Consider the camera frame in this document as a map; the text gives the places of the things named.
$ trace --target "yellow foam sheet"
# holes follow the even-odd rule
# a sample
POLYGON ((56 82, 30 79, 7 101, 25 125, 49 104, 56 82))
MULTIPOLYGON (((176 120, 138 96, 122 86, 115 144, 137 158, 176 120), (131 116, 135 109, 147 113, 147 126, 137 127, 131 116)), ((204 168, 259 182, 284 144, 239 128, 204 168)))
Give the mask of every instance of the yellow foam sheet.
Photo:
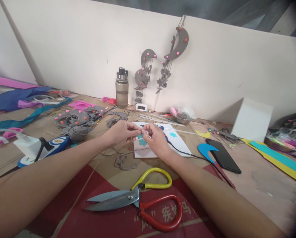
POLYGON ((252 142, 252 140, 242 139, 242 141, 244 141, 247 145, 249 145, 250 147, 252 147, 254 150, 258 151, 266 160, 268 160, 269 162, 271 162, 276 167, 278 167, 279 169, 281 169, 282 171, 284 171, 286 174, 288 174, 290 177, 292 177, 292 178, 294 178, 296 180, 296 171, 294 171, 293 169, 291 169, 288 166, 284 165, 283 163, 279 162, 278 160, 276 160, 275 158, 271 157, 270 155, 267 155, 266 153, 262 152, 261 150, 258 150, 256 147, 252 146, 250 144, 250 142, 252 142))
POLYGON ((211 134, 208 131, 206 133, 201 133, 199 131, 196 131, 196 133, 198 133, 199 136, 202 136, 204 138, 210 138, 211 137, 211 134))

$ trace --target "scissors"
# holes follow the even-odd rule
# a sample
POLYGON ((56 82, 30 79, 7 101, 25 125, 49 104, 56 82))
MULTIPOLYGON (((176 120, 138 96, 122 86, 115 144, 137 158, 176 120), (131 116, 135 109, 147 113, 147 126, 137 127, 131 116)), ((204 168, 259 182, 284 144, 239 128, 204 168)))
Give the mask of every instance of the scissors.
POLYGON ((141 203, 139 201, 139 189, 147 189, 147 188, 155 188, 155 189, 165 189, 169 188, 172 185, 172 178, 169 173, 160 168, 151 168, 148 169, 140 179, 135 183, 135 185, 131 188, 130 191, 128 190, 121 190, 121 191, 112 191, 107 193, 102 193, 98 196, 92 197, 88 199, 91 202, 98 202, 94 205, 91 205, 85 210, 89 211, 110 211, 114 209, 118 209, 121 207, 125 207, 130 204, 134 204, 136 207, 139 208, 139 215, 150 225, 152 225, 155 229, 163 232, 173 231, 181 223, 182 220, 182 204, 179 198, 173 194, 168 194, 157 199, 154 199, 148 203, 141 203), (153 184, 153 183, 142 183, 143 180, 152 172, 160 172, 164 174, 168 178, 167 184, 153 184), (178 212, 176 218, 170 224, 164 224, 156 221, 152 216, 148 215, 145 212, 145 209, 165 200, 174 200, 178 205, 178 212))

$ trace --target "white card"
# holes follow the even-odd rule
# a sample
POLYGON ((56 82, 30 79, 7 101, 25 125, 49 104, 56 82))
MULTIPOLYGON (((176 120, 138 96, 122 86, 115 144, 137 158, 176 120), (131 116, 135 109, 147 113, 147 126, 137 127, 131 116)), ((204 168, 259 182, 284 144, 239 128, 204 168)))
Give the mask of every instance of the white card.
MULTIPOLYGON (((141 127, 141 125, 149 124, 147 122, 133 122, 134 124, 138 125, 141 127)), ((186 152, 191 154, 191 151, 188 149, 187 145, 184 143, 182 138, 179 136, 179 134, 176 131, 170 131, 166 130, 168 129, 173 129, 172 125, 170 124, 163 124, 163 123, 155 123, 157 126, 163 126, 164 129, 164 134, 168 137, 168 140, 180 151, 186 152)), ((175 150, 171 145, 169 145, 171 149, 176 151, 178 154, 189 157, 189 155, 183 154, 175 150)), ((141 136, 136 137, 136 140, 134 141, 134 149, 144 149, 144 148, 149 148, 149 145, 144 141, 141 136)), ((135 151, 135 158, 157 158, 157 156, 152 152, 151 149, 145 149, 145 150, 138 150, 135 151)))

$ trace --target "plastic bag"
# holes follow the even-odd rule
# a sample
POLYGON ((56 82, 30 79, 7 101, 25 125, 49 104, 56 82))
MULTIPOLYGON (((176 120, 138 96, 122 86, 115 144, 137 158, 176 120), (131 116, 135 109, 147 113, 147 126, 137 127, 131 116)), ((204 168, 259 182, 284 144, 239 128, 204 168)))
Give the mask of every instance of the plastic bag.
POLYGON ((177 113, 177 117, 182 118, 182 119, 188 119, 188 120, 195 120, 197 117, 194 114, 194 111, 191 107, 180 104, 177 106, 173 106, 172 107, 176 113, 177 113))

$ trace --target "teal fabric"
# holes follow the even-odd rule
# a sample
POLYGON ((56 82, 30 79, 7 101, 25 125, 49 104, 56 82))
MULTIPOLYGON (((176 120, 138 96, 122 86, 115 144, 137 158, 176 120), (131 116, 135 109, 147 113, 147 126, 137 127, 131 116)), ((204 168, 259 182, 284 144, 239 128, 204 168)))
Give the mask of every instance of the teal fabric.
POLYGON ((250 142, 250 144, 254 147, 256 147, 257 149, 259 149, 260 151, 266 153, 267 155, 270 155, 271 157, 273 157, 274 159, 278 160, 279 162, 283 163, 285 166, 288 166, 289 168, 293 169, 294 171, 296 171, 296 162, 289 159, 288 157, 272 150, 271 148, 262 145, 262 144, 258 144, 255 141, 250 142))
POLYGON ((71 98, 66 98, 65 101, 57 104, 57 105, 48 105, 48 106, 44 106, 44 107, 40 107, 38 109, 36 109, 30 116, 26 117, 25 119, 23 119, 22 121, 15 121, 15 120, 6 120, 6 121, 1 121, 0 122, 0 129, 8 129, 10 127, 18 127, 18 128, 22 128, 25 125, 28 125, 30 122, 34 121, 35 119, 37 119, 37 117, 41 114, 44 113, 52 108, 57 108, 60 107, 68 102, 71 102, 72 99, 71 98))

